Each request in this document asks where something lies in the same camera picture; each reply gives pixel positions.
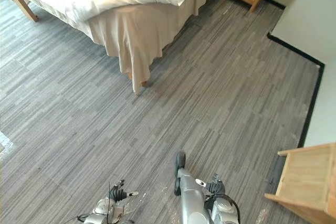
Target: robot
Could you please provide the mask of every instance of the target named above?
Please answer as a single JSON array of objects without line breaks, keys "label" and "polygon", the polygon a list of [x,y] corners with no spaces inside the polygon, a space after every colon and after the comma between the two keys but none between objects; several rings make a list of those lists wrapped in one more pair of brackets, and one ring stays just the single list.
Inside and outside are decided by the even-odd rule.
[{"label": "robot", "polygon": [[[185,167],[185,153],[178,152],[175,163],[174,194],[181,195],[182,224],[240,224],[238,205],[225,194],[217,174],[213,182],[194,179]],[[204,195],[204,187],[210,195]]]},{"label": "robot", "polygon": [[125,206],[117,204],[117,202],[139,194],[137,191],[126,193],[121,189],[123,185],[124,180],[120,180],[112,189],[109,188],[109,193],[106,198],[98,201],[92,213],[77,216],[77,220],[84,224],[134,223],[132,220],[120,222],[124,215]]}]

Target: bed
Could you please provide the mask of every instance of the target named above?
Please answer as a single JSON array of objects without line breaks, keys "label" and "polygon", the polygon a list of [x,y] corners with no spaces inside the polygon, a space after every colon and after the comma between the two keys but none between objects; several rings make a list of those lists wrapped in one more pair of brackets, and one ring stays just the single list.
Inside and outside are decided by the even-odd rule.
[{"label": "bed", "polygon": [[41,0],[29,0],[105,46],[107,55],[119,57],[121,73],[132,79],[133,91],[150,78],[149,66],[171,43],[191,15],[206,0],[132,4],[107,9],[86,20],[76,20]]}]

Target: black baseboard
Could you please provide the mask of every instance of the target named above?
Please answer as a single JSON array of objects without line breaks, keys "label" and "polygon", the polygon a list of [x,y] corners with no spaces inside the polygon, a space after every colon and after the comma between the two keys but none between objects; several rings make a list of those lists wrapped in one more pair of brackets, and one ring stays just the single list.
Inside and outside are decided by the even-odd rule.
[{"label": "black baseboard", "polygon": [[265,0],[265,1],[269,2],[270,4],[273,4],[273,5],[277,6],[277,7],[279,7],[281,10],[283,10],[283,9],[286,8],[285,5],[283,5],[283,4],[279,3],[279,2],[276,2],[274,0]]},{"label": "black baseboard", "polygon": [[321,61],[315,59],[314,57],[310,56],[309,54],[301,51],[300,49],[291,46],[290,44],[284,42],[283,40],[281,40],[281,39],[279,39],[279,38],[271,35],[270,33],[267,34],[267,37],[269,39],[275,41],[276,43],[279,43],[282,46],[287,47],[288,49],[290,49],[290,50],[296,52],[297,54],[305,57],[306,59],[314,62],[316,65],[318,65],[320,67],[320,69],[319,69],[319,76],[317,78],[317,81],[316,81],[316,84],[315,84],[315,87],[314,87],[313,96],[312,96],[311,101],[310,101],[307,117],[306,117],[306,120],[304,121],[305,123],[303,125],[303,129],[302,129],[302,132],[301,132],[300,140],[299,140],[299,143],[298,143],[298,148],[301,148],[301,147],[303,147],[304,142],[306,140],[306,136],[307,136],[307,132],[308,132],[308,127],[309,127],[311,116],[313,114],[314,106],[315,106],[315,103],[316,103],[317,94],[318,94],[319,89],[320,89],[320,84],[321,84],[321,81],[322,81],[322,76],[323,76],[323,71],[324,71],[324,63],[322,63]]},{"label": "black baseboard", "polygon": [[283,9],[286,8],[285,5],[283,5],[283,4],[279,3],[279,2],[276,2],[275,0],[265,0],[265,1],[268,2],[268,3],[270,3],[270,4],[273,4],[273,5],[277,6],[277,7],[279,7],[281,10],[283,10]]}]

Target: black rubber foot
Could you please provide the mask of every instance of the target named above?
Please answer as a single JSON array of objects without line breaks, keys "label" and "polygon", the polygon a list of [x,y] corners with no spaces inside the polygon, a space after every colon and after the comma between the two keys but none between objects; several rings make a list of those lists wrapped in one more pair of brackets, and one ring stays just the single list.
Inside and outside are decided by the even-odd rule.
[{"label": "black rubber foot", "polygon": [[180,179],[179,179],[179,178],[176,178],[176,179],[175,179],[174,194],[175,194],[176,196],[181,195]]},{"label": "black rubber foot", "polygon": [[177,173],[180,168],[184,168],[185,166],[185,153],[184,152],[178,152],[176,155],[176,161],[175,161],[175,178],[177,178]]}]

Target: floor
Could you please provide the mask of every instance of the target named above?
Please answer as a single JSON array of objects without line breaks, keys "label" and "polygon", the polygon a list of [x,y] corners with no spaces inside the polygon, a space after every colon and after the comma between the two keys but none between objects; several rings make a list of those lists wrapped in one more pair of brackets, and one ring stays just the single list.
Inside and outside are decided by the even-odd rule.
[{"label": "floor", "polygon": [[306,223],[264,198],[277,152],[298,144],[318,76],[266,37],[282,10],[208,0],[136,96],[117,58],[30,6],[38,23],[10,0],[0,7],[3,224],[64,223],[121,178],[140,192],[125,202],[128,218],[180,223],[178,150],[195,177],[222,177],[242,223]]}]

